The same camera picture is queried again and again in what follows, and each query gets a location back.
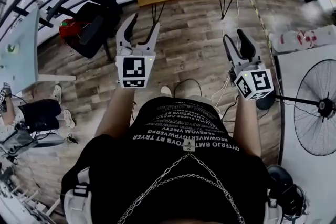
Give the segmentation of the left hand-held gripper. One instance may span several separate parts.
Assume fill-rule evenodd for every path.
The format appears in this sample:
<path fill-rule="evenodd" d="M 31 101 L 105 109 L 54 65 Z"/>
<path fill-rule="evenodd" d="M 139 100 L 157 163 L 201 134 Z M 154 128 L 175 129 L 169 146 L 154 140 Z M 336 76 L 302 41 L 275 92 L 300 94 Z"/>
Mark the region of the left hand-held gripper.
<path fill-rule="evenodd" d="M 145 88 L 156 57 L 155 45 L 159 35 L 160 23 L 156 22 L 144 42 L 139 42 L 131 49 L 133 28 L 138 13 L 129 16 L 116 33 L 117 55 L 116 67 L 122 88 Z"/>

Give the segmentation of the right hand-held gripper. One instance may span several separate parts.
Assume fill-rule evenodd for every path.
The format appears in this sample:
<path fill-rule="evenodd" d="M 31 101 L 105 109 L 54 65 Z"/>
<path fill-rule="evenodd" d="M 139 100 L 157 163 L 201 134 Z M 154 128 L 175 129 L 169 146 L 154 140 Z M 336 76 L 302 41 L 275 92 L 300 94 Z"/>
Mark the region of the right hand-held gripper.
<path fill-rule="evenodd" d="M 270 69 L 261 62 L 260 45 L 241 29 L 237 30 L 237 34 L 241 41 L 240 55 L 233 40 L 228 35 L 223 37 L 226 54 L 236 76 L 233 84 L 244 99 L 261 99 L 274 90 Z M 240 56 L 248 61 L 240 62 Z"/>

